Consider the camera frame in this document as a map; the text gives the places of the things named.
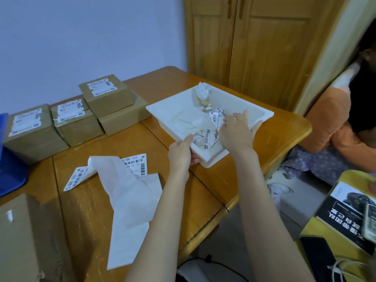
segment power cord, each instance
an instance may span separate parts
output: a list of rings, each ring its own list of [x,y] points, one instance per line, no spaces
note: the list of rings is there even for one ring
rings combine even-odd
[[[181,266],[183,266],[184,264],[186,264],[188,261],[191,261],[191,260],[204,260],[206,263],[213,263],[213,264],[218,264],[218,265],[221,265],[223,267],[226,267],[227,269],[231,270],[232,272],[234,272],[235,274],[239,275],[240,277],[242,277],[245,281],[247,282],[250,282],[247,278],[245,278],[242,274],[240,274],[239,272],[231,269],[230,267],[228,267],[227,265],[224,265],[223,263],[220,263],[220,262],[216,262],[216,261],[212,261],[212,256],[209,254],[208,256],[206,256],[206,258],[201,258],[201,257],[194,257],[194,258],[190,258],[190,259],[187,259],[186,261],[184,261],[181,265],[179,265],[178,268],[180,268]]]
[[[359,267],[362,267],[367,272],[370,272],[370,270],[368,268],[368,265],[366,263],[363,263],[363,262],[360,262],[360,261],[357,261],[357,260],[352,260],[352,259],[345,258],[345,257],[336,257],[336,259],[337,259],[337,261],[336,261],[336,263],[333,266],[328,266],[328,268],[331,269],[331,271],[332,271],[332,282],[335,282],[335,279],[334,279],[334,274],[335,273],[337,273],[337,274],[340,275],[341,282],[344,282],[344,280],[343,280],[343,275],[344,274],[349,275],[349,276],[351,276],[351,277],[353,277],[353,278],[355,278],[355,279],[357,279],[359,281],[366,282],[365,280],[363,280],[360,277],[354,275],[353,273],[345,271],[345,265],[356,264]]]

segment book cover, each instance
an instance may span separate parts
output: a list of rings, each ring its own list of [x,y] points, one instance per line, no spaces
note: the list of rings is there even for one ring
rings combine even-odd
[[[354,187],[339,182],[317,210],[316,218],[373,255],[375,245],[361,235],[366,204],[376,206],[376,201]]]

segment wooden cabinet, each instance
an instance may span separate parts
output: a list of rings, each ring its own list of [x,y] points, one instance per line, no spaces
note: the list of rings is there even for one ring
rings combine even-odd
[[[346,0],[184,0],[190,73],[293,110]]]

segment person's right hand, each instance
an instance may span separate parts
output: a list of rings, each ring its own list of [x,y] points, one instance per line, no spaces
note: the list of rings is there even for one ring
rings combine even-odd
[[[251,130],[248,128],[248,111],[234,113],[224,118],[219,130],[219,141],[230,153],[241,153],[252,150],[253,139],[262,121],[259,121]]]

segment blue object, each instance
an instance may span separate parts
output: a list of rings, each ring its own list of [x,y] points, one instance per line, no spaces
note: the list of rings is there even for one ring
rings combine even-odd
[[[8,114],[0,114],[0,197],[20,188],[29,176],[29,167],[3,146]]]

